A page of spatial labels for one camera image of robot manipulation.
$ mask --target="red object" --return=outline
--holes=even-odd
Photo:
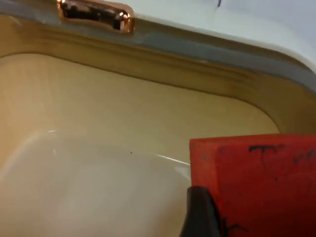
[[[190,157],[224,236],[316,236],[316,135],[193,139]]]

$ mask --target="gold trim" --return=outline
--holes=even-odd
[[[125,4],[102,0],[57,0],[62,21],[102,27],[131,34],[134,31],[134,12]]]

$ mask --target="sink bowl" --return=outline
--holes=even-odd
[[[0,236],[177,236],[189,139],[278,133],[243,101],[50,56],[0,77]]]

